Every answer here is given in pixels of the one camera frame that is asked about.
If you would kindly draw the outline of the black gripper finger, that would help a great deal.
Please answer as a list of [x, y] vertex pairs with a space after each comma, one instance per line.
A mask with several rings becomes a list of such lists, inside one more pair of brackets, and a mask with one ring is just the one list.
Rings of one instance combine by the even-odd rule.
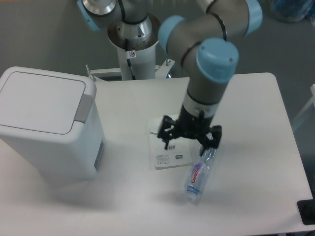
[[208, 127], [204, 133], [198, 135], [198, 141], [202, 146], [200, 155], [203, 155], [204, 152], [209, 148], [217, 149], [220, 145], [221, 137], [222, 137], [221, 125]]
[[158, 129], [157, 137], [165, 143], [164, 149], [168, 150], [170, 140], [177, 139], [177, 122], [170, 116], [164, 116]]

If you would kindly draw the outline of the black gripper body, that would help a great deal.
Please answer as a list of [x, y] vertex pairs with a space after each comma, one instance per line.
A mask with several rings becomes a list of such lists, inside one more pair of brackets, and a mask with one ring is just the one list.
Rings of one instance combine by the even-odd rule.
[[201, 117], [196, 117], [182, 106], [179, 117], [176, 120], [175, 131], [179, 136], [184, 138], [204, 140], [210, 132], [211, 121], [212, 117], [205, 118], [204, 112], [202, 112]]

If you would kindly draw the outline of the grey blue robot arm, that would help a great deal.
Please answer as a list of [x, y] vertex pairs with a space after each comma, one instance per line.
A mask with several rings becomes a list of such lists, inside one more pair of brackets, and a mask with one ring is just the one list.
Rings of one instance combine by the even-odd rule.
[[256, 0], [201, 0], [204, 15], [193, 21], [174, 15], [160, 23], [145, 0], [79, 0], [92, 30], [107, 29], [116, 47], [123, 80], [155, 79], [156, 45], [187, 72], [189, 84], [177, 120], [164, 116], [157, 137], [197, 140], [202, 150], [217, 148], [221, 126], [212, 126], [239, 60], [232, 40], [257, 30], [262, 9]]

